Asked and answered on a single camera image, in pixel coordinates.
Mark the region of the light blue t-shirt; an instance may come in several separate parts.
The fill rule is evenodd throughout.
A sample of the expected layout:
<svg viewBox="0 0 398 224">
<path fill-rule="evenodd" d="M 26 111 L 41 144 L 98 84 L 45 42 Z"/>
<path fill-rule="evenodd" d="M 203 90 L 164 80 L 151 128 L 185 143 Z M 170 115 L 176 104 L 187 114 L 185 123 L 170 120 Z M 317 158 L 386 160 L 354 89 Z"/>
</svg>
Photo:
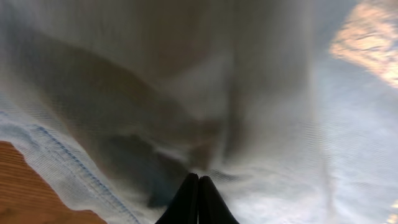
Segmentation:
<svg viewBox="0 0 398 224">
<path fill-rule="evenodd" d="M 1 139 L 62 202 L 154 223 L 397 222 L 397 2 L 3 0 Z"/>
</svg>

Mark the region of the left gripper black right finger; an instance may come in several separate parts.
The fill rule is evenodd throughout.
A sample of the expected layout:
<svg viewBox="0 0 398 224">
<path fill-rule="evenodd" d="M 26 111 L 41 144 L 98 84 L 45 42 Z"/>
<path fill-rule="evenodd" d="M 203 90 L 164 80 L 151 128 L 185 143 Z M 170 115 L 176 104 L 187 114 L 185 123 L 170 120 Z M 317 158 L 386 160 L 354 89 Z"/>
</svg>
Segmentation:
<svg viewBox="0 0 398 224">
<path fill-rule="evenodd" d="M 198 223 L 239 224 L 208 176 L 198 183 Z"/>
</svg>

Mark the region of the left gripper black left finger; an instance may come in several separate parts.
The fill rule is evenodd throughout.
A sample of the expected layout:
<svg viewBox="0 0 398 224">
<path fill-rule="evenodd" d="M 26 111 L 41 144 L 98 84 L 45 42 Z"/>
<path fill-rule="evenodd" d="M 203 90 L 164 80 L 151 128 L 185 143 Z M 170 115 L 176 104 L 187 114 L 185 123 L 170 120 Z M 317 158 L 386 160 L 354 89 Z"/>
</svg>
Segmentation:
<svg viewBox="0 0 398 224">
<path fill-rule="evenodd" d="M 168 208 L 155 224 L 197 224 L 198 181 L 197 174 L 188 174 Z"/>
</svg>

